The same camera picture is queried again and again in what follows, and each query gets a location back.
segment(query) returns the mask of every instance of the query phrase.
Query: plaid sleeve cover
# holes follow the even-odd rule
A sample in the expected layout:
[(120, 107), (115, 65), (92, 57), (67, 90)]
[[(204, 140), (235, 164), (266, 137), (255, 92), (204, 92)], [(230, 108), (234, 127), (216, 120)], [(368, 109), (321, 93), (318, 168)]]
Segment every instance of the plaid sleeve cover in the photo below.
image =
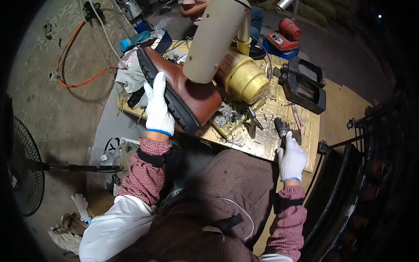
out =
[[(148, 138), (140, 141), (141, 150), (149, 155), (161, 156), (170, 151), (169, 142), (158, 142)], [(147, 205), (155, 205), (159, 201), (159, 193), (164, 184), (164, 172), (161, 168), (152, 167), (151, 164), (133, 154), (128, 166), (128, 176), (122, 181), (122, 187), (117, 196), (135, 196)]]
[[(304, 198), (304, 189), (301, 187), (286, 187), (279, 192), (282, 198)], [(304, 244), (303, 224), (307, 217), (305, 207), (292, 206), (282, 211), (274, 219), (269, 232), (264, 254), (282, 254), (297, 261), (300, 258), (300, 249)]]

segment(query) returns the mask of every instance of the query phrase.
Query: brown apron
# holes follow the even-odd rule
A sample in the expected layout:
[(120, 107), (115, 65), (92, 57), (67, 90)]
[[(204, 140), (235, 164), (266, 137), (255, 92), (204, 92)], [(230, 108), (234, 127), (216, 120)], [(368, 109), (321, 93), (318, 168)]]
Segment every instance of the brown apron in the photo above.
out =
[[(273, 172), (275, 167), (239, 151), (219, 153), (154, 219), (148, 233), (108, 261), (259, 261), (247, 246), (251, 248), (257, 241), (269, 216), (269, 196), (279, 174)], [(243, 222), (229, 234), (203, 229), (237, 214)]]

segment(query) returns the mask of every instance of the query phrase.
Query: beige machine arm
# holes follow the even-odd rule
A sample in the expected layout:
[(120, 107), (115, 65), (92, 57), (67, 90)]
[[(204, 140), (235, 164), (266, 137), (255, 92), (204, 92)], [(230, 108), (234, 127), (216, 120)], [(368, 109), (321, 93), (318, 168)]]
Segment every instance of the beige machine arm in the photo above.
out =
[(212, 81), (231, 42), (249, 54), (251, 6), (246, 0), (211, 0), (195, 33), (183, 74), (192, 82)]

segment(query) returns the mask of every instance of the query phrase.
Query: yellow motor housing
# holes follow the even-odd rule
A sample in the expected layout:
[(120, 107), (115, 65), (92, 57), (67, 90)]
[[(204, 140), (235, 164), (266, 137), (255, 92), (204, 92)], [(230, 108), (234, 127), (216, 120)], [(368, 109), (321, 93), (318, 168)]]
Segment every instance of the yellow motor housing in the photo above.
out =
[(229, 49), (215, 74), (215, 81), (223, 83), (227, 93), (253, 104), (269, 88), (269, 79), (247, 55)]

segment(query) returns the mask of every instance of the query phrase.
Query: electric fan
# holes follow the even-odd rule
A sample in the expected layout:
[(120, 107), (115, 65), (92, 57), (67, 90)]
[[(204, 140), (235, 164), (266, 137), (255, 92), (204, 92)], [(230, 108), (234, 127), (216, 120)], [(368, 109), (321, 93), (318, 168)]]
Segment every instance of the electric fan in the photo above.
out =
[(35, 141), (25, 125), (14, 117), (14, 137), (7, 168), (16, 202), (23, 216), (33, 215), (44, 198), (44, 171), (103, 172), (126, 170), (125, 166), (50, 165), (41, 161)]

